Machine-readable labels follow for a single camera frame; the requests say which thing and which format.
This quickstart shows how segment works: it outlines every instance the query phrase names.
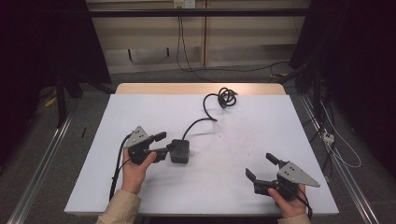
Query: person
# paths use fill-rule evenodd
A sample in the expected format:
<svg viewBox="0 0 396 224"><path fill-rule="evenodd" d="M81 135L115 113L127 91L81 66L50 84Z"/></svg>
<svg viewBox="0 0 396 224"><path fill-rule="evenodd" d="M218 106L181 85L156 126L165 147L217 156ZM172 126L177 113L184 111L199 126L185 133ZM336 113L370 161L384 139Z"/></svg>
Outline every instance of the person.
<svg viewBox="0 0 396 224"><path fill-rule="evenodd" d="M99 215L98 224L109 223L134 223L138 214L141 199L137 196L140 192L143 181L146 177L146 171L154 162L157 154L151 152L140 165L131 161L127 150L122 153L122 161L126 162L122 166L122 186L114 194L113 198L107 205L105 212ZM305 192L305 186L300 185L299 196L303 198L302 192ZM278 204L282 218L278 224L309 224L311 223L305 213L305 205L297 199L286 202L275 189L268 189L268 193Z"/></svg>

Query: human hand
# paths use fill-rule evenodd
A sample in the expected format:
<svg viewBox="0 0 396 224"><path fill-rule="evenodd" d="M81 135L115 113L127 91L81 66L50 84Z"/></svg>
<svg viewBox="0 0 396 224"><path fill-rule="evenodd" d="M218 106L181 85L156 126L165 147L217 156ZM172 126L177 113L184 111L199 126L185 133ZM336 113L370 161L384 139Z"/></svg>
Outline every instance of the human hand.
<svg viewBox="0 0 396 224"><path fill-rule="evenodd" d="M124 149L122 154L122 162L126 162L122 166L122 187L121 189L138 194L142 188L143 181L146 177L146 171L157 157L156 152L148 154L146 159L140 165L130 161L128 150Z"/></svg>
<svg viewBox="0 0 396 224"><path fill-rule="evenodd" d="M304 200L305 196L303 193L305 193L305 185L299 185L299 189L297 195ZM275 189L268 189L268 193L279 206L283 218L296 217L305 213L306 206L298 199L286 202Z"/></svg>

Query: table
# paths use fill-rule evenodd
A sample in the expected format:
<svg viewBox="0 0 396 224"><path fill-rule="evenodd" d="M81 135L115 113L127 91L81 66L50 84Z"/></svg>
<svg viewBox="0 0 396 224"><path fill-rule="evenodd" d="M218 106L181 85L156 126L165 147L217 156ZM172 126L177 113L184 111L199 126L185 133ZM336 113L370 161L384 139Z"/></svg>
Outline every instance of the table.
<svg viewBox="0 0 396 224"><path fill-rule="evenodd" d="M117 94L110 97L64 211L78 216L102 213L124 136L141 125L148 134L168 133L162 141L151 144L151 149L180 139L191 123L205 117L204 97L217 93L220 87L238 92L236 105L221 109L215 97L206 100L208 112L218 122L203 121L189 131L188 164L172 163L167 156L165 161L149 167L139 193L140 215L278 215L274 201L255 194L245 176L248 168L259 179L276 179L278 168L265 159L266 152L284 161L294 161L321 184L318 189L307 188L314 216L338 213L283 88L278 84L235 83L121 84Z"/></svg>

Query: gray carpet floor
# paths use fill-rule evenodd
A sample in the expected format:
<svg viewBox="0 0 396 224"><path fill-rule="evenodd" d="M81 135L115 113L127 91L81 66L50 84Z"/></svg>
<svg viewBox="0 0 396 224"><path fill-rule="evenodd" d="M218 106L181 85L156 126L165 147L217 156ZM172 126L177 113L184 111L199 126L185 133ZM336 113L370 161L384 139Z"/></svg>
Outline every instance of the gray carpet floor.
<svg viewBox="0 0 396 224"><path fill-rule="evenodd" d="M255 69L260 66L233 66L227 69ZM291 71L285 64L273 67L273 74L288 73ZM201 71L197 75L216 82L275 82L277 77L271 78L270 69L251 72L233 71ZM207 82L193 73L180 70L142 72L135 74L113 75L113 84L116 88L123 82ZM67 104L78 103L77 113L73 117L68 131L44 179L40 191L26 217L25 223L94 223L96 217L76 217L64 213L74 182L85 161L91 147L96 130L106 109L109 96L99 92L91 86L81 84L84 95L81 99L67 99ZM299 94L290 81L284 85L296 108L300 121L304 123L309 117L302 105ZM57 125L57 107L44 107L44 103L37 107L35 116L23 136L21 143L14 150L8 162L2 167L0 175L0 223L7 223L19 198L25 191L35 168L40 163ZM356 135L343 111L337 107L336 100L332 101L337 131L352 145L361 157L362 166L350 169L356 181L366 195L375 214L384 223L396 220L396 181L373 157L364 141ZM314 136L316 130L312 124L304 126L308 139ZM356 157L341 141L336 142L343 158L350 163L356 163ZM321 140L316 137L312 141L312 148L319 164L326 159ZM324 170L330 175L330 165ZM355 202L349 195L347 188L333 168L331 181L328 183L332 196L340 211L339 214L327 217L313 217L313 223L365 223L357 209ZM274 218L268 217L154 217L149 223L275 223Z"/></svg>

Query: forearm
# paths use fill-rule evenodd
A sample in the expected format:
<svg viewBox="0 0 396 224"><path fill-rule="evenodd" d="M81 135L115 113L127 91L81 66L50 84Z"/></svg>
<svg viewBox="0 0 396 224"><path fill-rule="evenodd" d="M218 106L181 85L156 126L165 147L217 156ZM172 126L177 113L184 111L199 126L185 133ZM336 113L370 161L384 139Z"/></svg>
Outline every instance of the forearm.
<svg viewBox="0 0 396 224"><path fill-rule="evenodd" d="M281 218L277 220L278 224L310 224L311 221L309 220L306 214L299 215L297 217L288 217L288 218Z"/></svg>
<svg viewBox="0 0 396 224"><path fill-rule="evenodd" d="M137 195L119 189L114 194L105 212L99 215L96 223L134 223L139 211L140 201Z"/></svg>

